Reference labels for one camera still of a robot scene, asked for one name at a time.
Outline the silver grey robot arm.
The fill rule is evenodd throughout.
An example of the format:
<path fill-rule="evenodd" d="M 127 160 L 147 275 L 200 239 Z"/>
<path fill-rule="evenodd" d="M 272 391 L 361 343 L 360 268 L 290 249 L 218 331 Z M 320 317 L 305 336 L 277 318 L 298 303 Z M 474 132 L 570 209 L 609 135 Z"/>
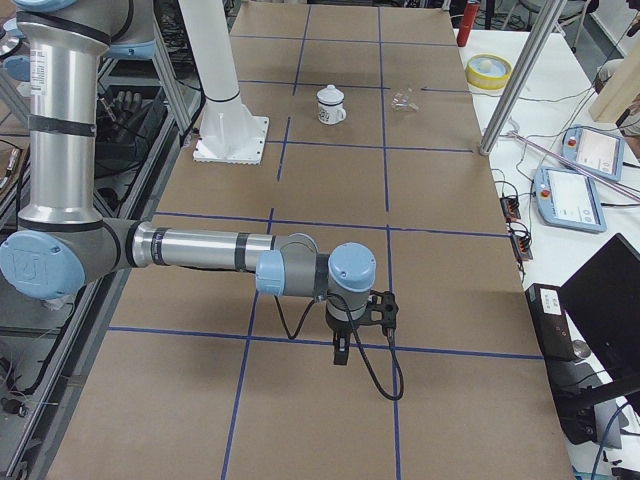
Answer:
<path fill-rule="evenodd" d="M 273 236 L 160 228 L 106 218 L 94 207 L 97 74 L 106 55 L 149 58 L 149 1 L 20 1 L 30 44 L 30 200 L 1 246 L 1 271 L 19 292 L 61 298 L 126 268 L 149 265 L 249 272 L 274 297 L 324 302 L 334 361 L 348 360 L 373 307 L 373 253 L 346 243 L 318 251 L 304 234 Z"/>

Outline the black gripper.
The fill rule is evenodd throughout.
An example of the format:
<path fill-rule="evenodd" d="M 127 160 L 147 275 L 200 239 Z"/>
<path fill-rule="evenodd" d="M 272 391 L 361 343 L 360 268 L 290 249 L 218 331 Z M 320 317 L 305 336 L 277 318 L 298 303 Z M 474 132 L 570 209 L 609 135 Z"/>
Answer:
<path fill-rule="evenodd" d="M 353 328 L 349 321 L 326 317 L 326 323 L 333 332 L 333 364 L 346 366 Z"/>

